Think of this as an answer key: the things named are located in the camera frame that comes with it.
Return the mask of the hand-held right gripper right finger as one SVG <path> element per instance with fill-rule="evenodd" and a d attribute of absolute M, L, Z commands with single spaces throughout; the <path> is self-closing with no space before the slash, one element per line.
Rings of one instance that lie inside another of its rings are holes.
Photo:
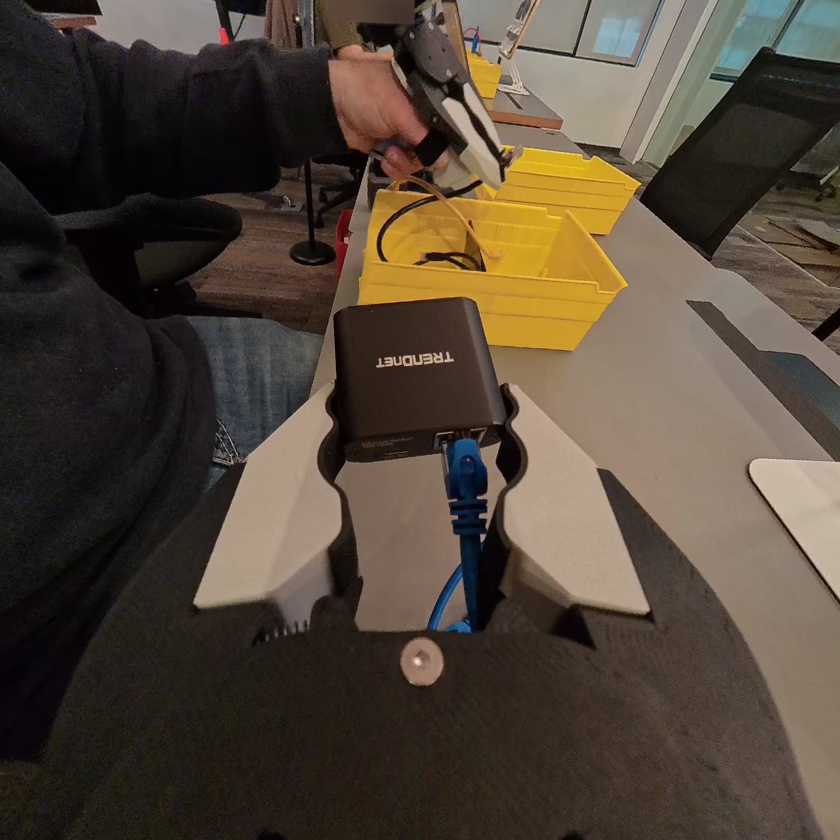
<path fill-rule="evenodd" d="M 503 599 L 538 627 L 571 608 L 649 618 L 651 607 L 594 460 L 517 385 L 496 466 L 505 481 L 482 546 L 482 626 Z"/>

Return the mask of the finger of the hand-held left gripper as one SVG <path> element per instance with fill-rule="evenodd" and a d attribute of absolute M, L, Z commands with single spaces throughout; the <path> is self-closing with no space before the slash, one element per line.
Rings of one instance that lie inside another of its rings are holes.
<path fill-rule="evenodd" d="M 463 160 L 475 175 L 505 175 L 508 168 L 507 153 L 473 82 L 464 82 L 463 98 L 468 118 L 468 127 L 463 129 L 467 140 Z"/>
<path fill-rule="evenodd" d="M 443 100 L 443 109 L 448 123 L 461 139 L 460 145 L 455 143 L 454 147 L 465 168 L 483 183 L 500 186 L 505 179 L 506 164 L 498 137 L 490 131 L 495 128 L 493 123 L 485 125 L 485 119 L 453 98 Z"/>

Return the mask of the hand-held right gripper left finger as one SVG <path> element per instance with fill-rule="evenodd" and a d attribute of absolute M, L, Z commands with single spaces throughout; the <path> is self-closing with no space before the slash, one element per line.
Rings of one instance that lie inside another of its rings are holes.
<path fill-rule="evenodd" d="M 202 611 L 250 603 L 309 625 L 323 597 L 357 577 L 339 422 L 329 382 L 248 457 L 193 598 Z"/>

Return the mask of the yellow plastic bin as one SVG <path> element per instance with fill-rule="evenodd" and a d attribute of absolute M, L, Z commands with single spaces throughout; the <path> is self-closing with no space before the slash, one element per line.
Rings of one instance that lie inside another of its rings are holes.
<path fill-rule="evenodd" d="M 569 212 L 380 190 L 360 304 L 468 298 L 491 345 L 572 351 L 627 287 Z"/>
<path fill-rule="evenodd" d="M 590 235 L 608 235 L 641 183 L 599 157 L 524 148 L 507 170 L 500 190 L 476 188 L 484 201 L 569 211 Z"/>

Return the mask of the black network switch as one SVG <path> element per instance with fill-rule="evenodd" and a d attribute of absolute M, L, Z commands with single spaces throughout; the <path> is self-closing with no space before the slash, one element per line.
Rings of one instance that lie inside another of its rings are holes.
<path fill-rule="evenodd" d="M 508 411 L 476 303 L 465 297 L 347 307 L 333 317 L 335 396 L 351 463 L 499 443 Z"/>

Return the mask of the person's left forearm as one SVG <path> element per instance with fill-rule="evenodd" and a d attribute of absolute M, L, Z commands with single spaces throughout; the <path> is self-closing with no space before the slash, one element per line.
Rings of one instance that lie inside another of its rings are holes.
<path fill-rule="evenodd" d="M 282 167 L 349 149 L 323 47 L 247 40 L 187 55 L 137 41 L 122 94 L 127 193 L 252 192 L 276 184 Z"/>

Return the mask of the person's left hand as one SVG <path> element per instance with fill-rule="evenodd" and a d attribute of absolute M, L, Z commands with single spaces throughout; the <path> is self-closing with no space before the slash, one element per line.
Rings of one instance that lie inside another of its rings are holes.
<path fill-rule="evenodd" d="M 332 101 L 346 144 L 370 153 L 384 144 L 381 168 L 391 178 L 424 168 L 416 154 L 428 126 L 415 110 L 391 64 L 384 59 L 332 59 Z"/>

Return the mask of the brown wooden desk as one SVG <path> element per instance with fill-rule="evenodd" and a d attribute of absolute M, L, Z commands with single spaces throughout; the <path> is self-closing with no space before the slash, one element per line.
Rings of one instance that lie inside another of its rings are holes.
<path fill-rule="evenodd" d="M 497 90 L 493 99 L 484 99 L 492 122 L 519 127 L 560 131 L 563 119 L 534 93 Z"/>

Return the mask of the stack of yellow bins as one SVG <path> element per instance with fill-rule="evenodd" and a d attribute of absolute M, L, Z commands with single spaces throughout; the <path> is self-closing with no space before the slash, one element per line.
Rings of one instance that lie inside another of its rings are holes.
<path fill-rule="evenodd" d="M 480 38 L 473 38 L 467 50 L 468 69 L 479 95 L 493 100 L 497 95 L 501 79 L 501 66 L 496 61 L 483 57 Z"/>

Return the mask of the small white desk stand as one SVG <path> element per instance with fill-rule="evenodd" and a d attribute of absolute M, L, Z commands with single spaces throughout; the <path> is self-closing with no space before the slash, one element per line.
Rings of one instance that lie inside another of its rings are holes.
<path fill-rule="evenodd" d="M 503 79 L 500 79 L 499 91 L 511 95 L 529 95 L 529 91 L 524 86 L 519 74 L 515 55 L 539 5 L 540 1 L 521 1 L 498 46 L 497 63 L 499 67 L 502 66 L 503 62 L 507 63 L 507 71 L 510 77 L 508 83 L 504 83 Z"/>

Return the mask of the person's blue jeans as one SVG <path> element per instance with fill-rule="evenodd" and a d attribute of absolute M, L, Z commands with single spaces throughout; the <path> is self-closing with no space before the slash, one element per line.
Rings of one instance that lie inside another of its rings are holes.
<path fill-rule="evenodd" d="M 204 487 L 209 490 L 307 401 L 323 336 L 266 319 L 189 321 L 213 380 L 217 425 Z"/>

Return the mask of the brown jacket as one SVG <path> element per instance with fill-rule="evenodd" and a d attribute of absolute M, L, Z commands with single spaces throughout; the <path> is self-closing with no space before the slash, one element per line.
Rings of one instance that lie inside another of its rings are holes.
<path fill-rule="evenodd" d="M 264 38 L 280 49 L 298 49 L 298 1 L 266 1 Z"/>

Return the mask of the black stanchion pole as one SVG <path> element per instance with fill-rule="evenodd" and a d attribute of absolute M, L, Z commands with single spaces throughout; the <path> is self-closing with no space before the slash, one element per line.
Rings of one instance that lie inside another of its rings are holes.
<path fill-rule="evenodd" d="M 303 165 L 304 186 L 306 193 L 306 212 L 308 221 L 308 237 L 292 245 L 289 249 L 289 258 L 300 266 L 326 266 L 336 259 L 332 246 L 316 238 L 314 225 L 314 212 L 312 201 L 312 172 L 311 161 L 306 160 Z"/>

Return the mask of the black office chair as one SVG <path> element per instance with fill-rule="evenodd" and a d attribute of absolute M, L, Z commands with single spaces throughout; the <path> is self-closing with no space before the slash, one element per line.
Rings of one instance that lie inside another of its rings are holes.
<path fill-rule="evenodd" d="M 100 288 L 139 317 L 259 318 L 200 302 L 188 280 L 241 235 L 242 217 L 231 206 L 137 195 L 111 208 L 53 218 Z"/>
<path fill-rule="evenodd" d="M 710 259 L 839 120 L 839 65 L 762 47 L 645 186 L 643 204 Z"/>

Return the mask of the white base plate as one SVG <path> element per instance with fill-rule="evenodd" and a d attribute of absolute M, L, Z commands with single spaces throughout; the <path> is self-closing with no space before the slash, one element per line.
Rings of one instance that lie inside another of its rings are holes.
<path fill-rule="evenodd" d="M 748 473 L 774 515 L 838 599 L 838 462 L 756 458 Z"/>

